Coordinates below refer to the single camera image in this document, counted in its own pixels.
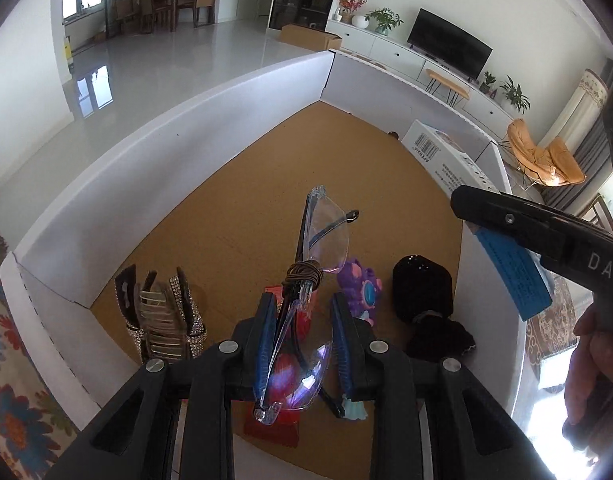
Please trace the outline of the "person's right hand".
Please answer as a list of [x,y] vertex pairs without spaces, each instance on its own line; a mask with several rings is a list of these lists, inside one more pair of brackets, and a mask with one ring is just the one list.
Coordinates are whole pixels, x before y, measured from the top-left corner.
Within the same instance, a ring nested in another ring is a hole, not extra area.
[[571,356],[564,388],[565,407],[571,425],[577,425],[584,417],[597,377],[604,374],[613,383],[613,334],[597,327],[594,304],[577,320],[574,333],[579,337],[579,343]]

